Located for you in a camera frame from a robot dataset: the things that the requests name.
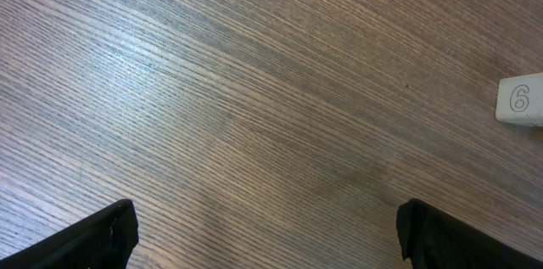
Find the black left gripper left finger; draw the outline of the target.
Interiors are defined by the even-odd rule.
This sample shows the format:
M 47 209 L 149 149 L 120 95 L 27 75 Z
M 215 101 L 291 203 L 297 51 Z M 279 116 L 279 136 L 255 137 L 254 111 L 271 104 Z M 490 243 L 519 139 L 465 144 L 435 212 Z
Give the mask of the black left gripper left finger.
M 1 260 L 4 269 L 125 269 L 138 244 L 138 222 L 129 199 Z

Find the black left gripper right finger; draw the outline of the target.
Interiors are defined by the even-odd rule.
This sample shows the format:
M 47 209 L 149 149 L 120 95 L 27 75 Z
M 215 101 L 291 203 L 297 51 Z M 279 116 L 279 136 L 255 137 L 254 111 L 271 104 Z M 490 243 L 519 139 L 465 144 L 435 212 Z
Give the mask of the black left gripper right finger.
M 542 269 L 542 262 L 420 199 L 396 212 L 401 257 L 414 269 Z

